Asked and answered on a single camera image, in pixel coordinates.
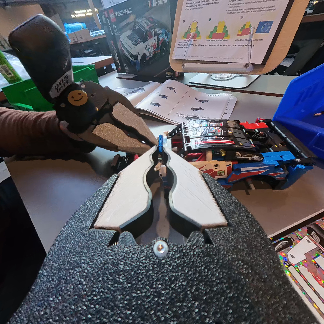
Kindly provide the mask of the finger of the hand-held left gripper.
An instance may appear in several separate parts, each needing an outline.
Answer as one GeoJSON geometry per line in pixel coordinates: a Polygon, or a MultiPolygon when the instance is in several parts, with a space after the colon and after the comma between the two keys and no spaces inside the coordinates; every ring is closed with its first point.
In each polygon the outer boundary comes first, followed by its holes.
{"type": "Polygon", "coordinates": [[[122,129],[112,124],[92,125],[77,136],[86,142],[115,152],[142,155],[151,148],[150,145],[127,136],[122,129]]]}
{"type": "Polygon", "coordinates": [[[158,140],[144,120],[122,103],[117,102],[112,107],[111,118],[120,124],[127,134],[134,136],[138,141],[146,143],[150,147],[158,145],[158,140]]]}

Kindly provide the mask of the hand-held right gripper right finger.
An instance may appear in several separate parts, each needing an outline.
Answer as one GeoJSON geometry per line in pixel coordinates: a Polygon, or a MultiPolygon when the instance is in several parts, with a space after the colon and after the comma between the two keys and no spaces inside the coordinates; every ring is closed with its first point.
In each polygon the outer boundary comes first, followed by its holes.
{"type": "Polygon", "coordinates": [[[168,180],[172,182],[168,194],[170,225],[186,238],[193,231],[227,226],[202,172],[170,149],[163,148],[163,152],[167,156],[168,180]]]}

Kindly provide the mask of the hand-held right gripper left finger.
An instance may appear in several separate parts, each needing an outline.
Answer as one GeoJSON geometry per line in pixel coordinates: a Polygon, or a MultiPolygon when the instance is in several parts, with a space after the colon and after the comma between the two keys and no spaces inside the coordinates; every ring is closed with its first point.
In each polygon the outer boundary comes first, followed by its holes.
{"type": "Polygon", "coordinates": [[[150,185],[157,174],[158,146],[124,168],[105,200],[94,223],[95,229],[128,231],[134,238],[142,235],[153,222],[150,185]]]}

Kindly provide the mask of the toy brick race car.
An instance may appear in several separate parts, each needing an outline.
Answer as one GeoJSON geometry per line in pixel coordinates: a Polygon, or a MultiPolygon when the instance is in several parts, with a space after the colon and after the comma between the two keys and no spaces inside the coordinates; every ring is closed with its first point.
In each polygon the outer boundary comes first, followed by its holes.
{"type": "Polygon", "coordinates": [[[273,190],[289,188],[313,169],[316,155],[287,128],[271,119],[255,123],[225,119],[182,122],[163,135],[163,145],[225,189],[264,181],[273,190]]]}

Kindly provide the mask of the person's left forearm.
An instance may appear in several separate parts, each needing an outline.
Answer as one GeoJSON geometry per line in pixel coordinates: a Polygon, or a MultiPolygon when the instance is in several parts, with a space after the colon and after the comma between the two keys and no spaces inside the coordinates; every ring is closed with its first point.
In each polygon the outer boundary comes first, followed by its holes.
{"type": "Polygon", "coordinates": [[[57,158],[90,153],[96,146],[85,142],[60,123],[55,111],[30,112],[1,107],[0,156],[57,158]]]}

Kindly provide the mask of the grey desk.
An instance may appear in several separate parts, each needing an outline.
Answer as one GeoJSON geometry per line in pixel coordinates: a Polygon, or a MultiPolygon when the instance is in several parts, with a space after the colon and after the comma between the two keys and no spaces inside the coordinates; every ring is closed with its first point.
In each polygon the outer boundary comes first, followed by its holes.
{"type": "MultiPolygon", "coordinates": [[[[108,75],[99,78],[99,82],[112,89],[135,88],[139,87],[136,83],[141,83],[108,75]]],[[[280,97],[274,96],[226,92],[237,98],[230,119],[249,123],[257,117],[272,119],[281,101],[280,97]]],[[[115,152],[96,148],[72,160],[5,158],[46,252],[71,215],[112,175],[110,163],[114,156],[115,152]]],[[[255,181],[254,190],[239,183],[233,186],[231,194],[253,214],[268,237],[272,237],[311,217],[315,220],[323,217],[323,184],[323,160],[317,160],[314,169],[285,190],[275,191],[265,183],[255,181]]],[[[157,237],[165,237],[173,243],[184,243],[186,239],[171,228],[167,220],[160,182],[157,180],[151,188],[153,224],[136,241],[145,244],[157,237]]]]}
{"type": "Polygon", "coordinates": [[[196,75],[198,75],[198,73],[184,73],[183,76],[177,78],[177,81],[184,83],[189,87],[198,88],[199,90],[209,89],[212,91],[217,90],[221,92],[266,95],[280,98],[283,97],[289,83],[295,78],[294,76],[283,75],[261,75],[248,87],[242,89],[233,89],[190,83],[189,80],[195,77],[196,75]]]}

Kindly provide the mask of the clear plastic bag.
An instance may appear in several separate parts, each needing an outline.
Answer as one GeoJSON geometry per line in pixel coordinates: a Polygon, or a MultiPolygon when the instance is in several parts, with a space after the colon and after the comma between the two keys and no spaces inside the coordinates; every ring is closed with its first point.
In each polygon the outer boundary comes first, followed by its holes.
{"type": "MultiPolygon", "coordinates": [[[[27,73],[26,69],[22,66],[21,62],[18,58],[11,54],[3,53],[6,57],[6,59],[9,61],[9,63],[12,65],[12,67],[15,69],[15,71],[20,75],[22,80],[30,79],[29,74],[27,73]]],[[[0,87],[8,86],[9,83],[4,79],[2,75],[0,75],[0,87]]]]}

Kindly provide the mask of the green drink can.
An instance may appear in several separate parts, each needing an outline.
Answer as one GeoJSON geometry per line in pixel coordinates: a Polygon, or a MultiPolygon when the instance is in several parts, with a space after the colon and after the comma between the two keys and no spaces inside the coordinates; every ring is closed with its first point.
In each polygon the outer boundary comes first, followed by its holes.
{"type": "Polygon", "coordinates": [[[0,73],[9,84],[14,84],[22,81],[20,75],[12,67],[2,51],[0,51],[0,73]]]}

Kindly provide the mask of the green plastic bin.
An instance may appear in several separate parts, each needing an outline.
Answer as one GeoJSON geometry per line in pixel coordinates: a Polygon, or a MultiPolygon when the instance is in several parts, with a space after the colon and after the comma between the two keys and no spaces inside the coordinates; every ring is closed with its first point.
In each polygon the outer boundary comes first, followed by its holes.
{"type": "MultiPolygon", "coordinates": [[[[99,83],[94,65],[74,65],[72,69],[75,82],[83,80],[99,83]]],[[[2,91],[16,110],[38,112],[53,110],[53,104],[43,98],[31,79],[6,86],[2,91]]]]}

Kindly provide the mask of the open instruction booklet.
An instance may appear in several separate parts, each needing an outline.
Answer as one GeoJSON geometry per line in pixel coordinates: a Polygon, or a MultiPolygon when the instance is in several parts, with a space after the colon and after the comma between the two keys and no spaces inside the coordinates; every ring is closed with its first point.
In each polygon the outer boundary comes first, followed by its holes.
{"type": "Polygon", "coordinates": [[[174,125],[197,119],[228,120],[237,102],[229,93],[206,94],[175,80],[135,88],[118,87],[115,91],[124,95],[140,115],[174,125]]]}

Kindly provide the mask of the white topped table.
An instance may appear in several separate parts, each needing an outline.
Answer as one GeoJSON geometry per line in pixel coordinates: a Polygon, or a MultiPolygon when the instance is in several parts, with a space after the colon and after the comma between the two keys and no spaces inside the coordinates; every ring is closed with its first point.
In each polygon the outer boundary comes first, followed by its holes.
{"type": "Polygon", "coordinates": [[[80,65],[94,65],[98,77],[106,75],[115,71],[111,66],[114,60],[111,55],[109,56],[93,56],[93,57],[76,57],[72,58],[73,66],[80,65]]]}

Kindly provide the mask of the black toy set box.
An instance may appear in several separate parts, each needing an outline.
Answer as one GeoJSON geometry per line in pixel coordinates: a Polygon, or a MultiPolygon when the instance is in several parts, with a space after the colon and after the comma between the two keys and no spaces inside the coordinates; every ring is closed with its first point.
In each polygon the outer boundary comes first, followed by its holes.
{"type": "Polygon", "coordinates": [[[169,55],[177,8],[173,0],[102,1],[99,19],[120,74],[176,79],[169,55]]]}

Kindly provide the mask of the holographic sticker sheet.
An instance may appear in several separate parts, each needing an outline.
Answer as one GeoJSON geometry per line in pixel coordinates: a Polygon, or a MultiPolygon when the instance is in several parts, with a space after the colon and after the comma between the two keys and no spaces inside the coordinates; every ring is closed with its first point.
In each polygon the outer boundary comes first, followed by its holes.
{"type": "Polygon", "coordinates": [[[319,323],[324,320],[324,217],[311,217],[270,241],[286,276],[319,323]]]}

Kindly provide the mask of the printed instruction sheet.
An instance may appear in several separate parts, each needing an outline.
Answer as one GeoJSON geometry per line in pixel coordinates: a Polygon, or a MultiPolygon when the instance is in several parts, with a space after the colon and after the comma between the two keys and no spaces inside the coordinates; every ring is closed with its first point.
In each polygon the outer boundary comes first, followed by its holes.
{"type": "Polygon", "coordinates": [[[172,59],[261,64],[292,2],[183,1],[172,59]]]}

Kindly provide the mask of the blue plastic bin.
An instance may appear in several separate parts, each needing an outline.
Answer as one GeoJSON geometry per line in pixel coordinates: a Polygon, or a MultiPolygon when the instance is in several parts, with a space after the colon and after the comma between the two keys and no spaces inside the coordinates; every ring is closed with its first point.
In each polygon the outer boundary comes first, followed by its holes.
{"type": "Polygon", "coordinates": [[[293,79],[273,116],[319,159],[324,159],[324,65],[293,79]]]}

